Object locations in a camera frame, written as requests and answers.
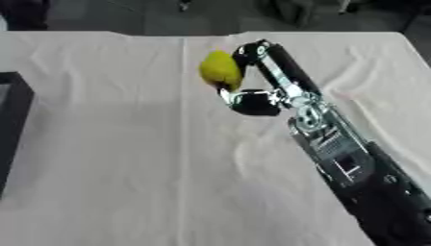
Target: yellow ball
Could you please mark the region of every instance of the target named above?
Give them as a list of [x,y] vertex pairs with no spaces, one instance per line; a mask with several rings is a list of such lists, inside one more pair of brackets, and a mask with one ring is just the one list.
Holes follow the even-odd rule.
[[212,86],[227,85],[230,90],[241,86],[242,74],[232,57],[223,51],[211,52],[201,62],[199,71],[202,79]]

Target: floor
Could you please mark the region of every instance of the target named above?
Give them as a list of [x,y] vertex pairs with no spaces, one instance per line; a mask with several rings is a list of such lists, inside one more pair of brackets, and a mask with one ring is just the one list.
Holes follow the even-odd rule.
[[[297,28],[262,8],[268,0],[194,0],[179,12],[177,0],[52,0],[48,24],[57,31],[113,31],[134,36],[214,36],[246,31],[398,31],[406,16],[361,10],[338,15],[337,0],[317,10],[312,22]],[[422,16],[405,34],[431,63],[431,16]]]

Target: white tablecloth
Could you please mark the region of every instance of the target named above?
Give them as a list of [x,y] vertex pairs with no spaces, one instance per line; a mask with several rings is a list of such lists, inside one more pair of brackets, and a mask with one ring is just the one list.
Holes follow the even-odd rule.
[[[8,246],[370,245],[289,136],[198,64],[279,42],[361,133],[431,192],[431,72],[398,34],[126,37],[2,33],[0,70],[37,98],[0,202]],[[267,86],[251,69],[245,87]]]

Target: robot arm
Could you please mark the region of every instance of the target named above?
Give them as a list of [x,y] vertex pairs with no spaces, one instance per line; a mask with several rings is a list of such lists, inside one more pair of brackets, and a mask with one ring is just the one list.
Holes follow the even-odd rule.
[[291,135],[315,162],[335,196],[378,246],[431,245],[431,201],[374,142],[325,102],[321,93],[279,44],[248,43],[232,56],[242,76],[257,66],[273,90],[232,92],[217,82],[217,92],[232,110],[247,115],[295,111]]

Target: background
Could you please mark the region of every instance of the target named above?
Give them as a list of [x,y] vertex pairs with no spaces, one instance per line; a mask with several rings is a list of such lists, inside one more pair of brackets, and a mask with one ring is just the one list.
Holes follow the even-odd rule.
[[[136,36],[221,36],[247,31],[398,32],[418,0],[379,0],[360,5],[354,13],[338,14],[337,0],[296,0],[315,3],[307,25],[297,27],[268,7],[283,0],[192,0],[179,12],[178,0],[52,0],[50,30],[113,31]],[[431,16],[421,14],[405,32],[423,58],[431,62]]]

